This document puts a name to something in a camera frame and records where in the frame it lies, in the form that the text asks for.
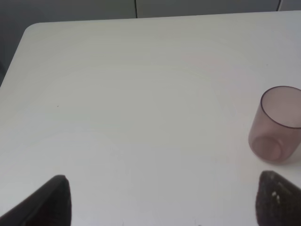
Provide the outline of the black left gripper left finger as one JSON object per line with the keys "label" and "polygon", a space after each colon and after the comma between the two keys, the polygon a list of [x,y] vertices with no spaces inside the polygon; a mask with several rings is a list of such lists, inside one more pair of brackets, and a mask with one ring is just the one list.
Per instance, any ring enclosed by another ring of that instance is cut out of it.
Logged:
{"label": "black left gripper left finger", "polygon": [[72,203],[69,181],[56,175],[0,217],[2,226],[70,226]]}

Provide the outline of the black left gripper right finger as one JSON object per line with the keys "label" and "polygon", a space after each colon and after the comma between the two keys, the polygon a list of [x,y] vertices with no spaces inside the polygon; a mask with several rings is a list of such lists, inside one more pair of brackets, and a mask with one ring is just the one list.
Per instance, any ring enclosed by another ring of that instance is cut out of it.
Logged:
{"label": "black left gripper right finger", "polygon": [[301,189],[274,171],[263,171],[259,177],[255,213],[260,226],[299,226]]}

